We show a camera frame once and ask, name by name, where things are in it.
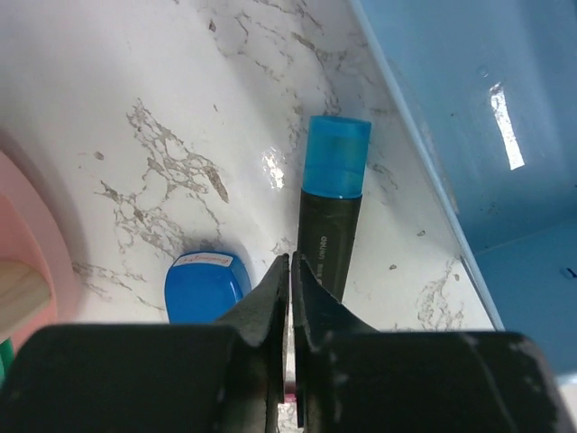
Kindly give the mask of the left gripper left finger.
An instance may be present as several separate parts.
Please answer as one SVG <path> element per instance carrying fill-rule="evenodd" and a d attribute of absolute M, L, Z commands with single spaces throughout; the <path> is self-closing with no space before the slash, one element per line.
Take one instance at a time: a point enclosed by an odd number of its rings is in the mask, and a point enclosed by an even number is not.
<path fill-rule="evenodd" d="M 1 389 L 4 432 L 273 432 L 284 398 L 289 257 L 206 325 L 58 325 Z"/>

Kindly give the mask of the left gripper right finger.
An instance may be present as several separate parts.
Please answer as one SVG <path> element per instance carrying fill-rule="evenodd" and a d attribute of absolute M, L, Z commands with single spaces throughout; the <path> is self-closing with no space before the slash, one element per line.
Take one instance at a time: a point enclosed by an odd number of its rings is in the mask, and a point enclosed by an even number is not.
<path fill-rule="evenodd" d="M 379 331 L 291 264 L 306 432 L 573 432 L 535 342 L 516 332 Z"/>

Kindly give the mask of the blue cap black highlighter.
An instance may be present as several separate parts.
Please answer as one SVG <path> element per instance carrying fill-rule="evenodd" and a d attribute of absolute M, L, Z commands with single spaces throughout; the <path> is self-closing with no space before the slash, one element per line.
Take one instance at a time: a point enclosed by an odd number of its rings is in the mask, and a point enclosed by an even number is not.
<path fill-rule="evenodd" d="M 371 123 L 310 117 L 298 219 L 298 250 L 319 283 L 341 300 L 360 215 Z"/>

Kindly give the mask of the light blue drawer bin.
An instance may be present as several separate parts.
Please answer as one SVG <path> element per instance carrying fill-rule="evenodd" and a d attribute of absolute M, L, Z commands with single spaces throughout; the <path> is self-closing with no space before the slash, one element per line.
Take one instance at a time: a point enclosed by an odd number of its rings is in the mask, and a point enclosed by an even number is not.
<path fill-rule="evenodd" d="M 576 381 L 576 4 L 356 1 L 491 324 Z"/>

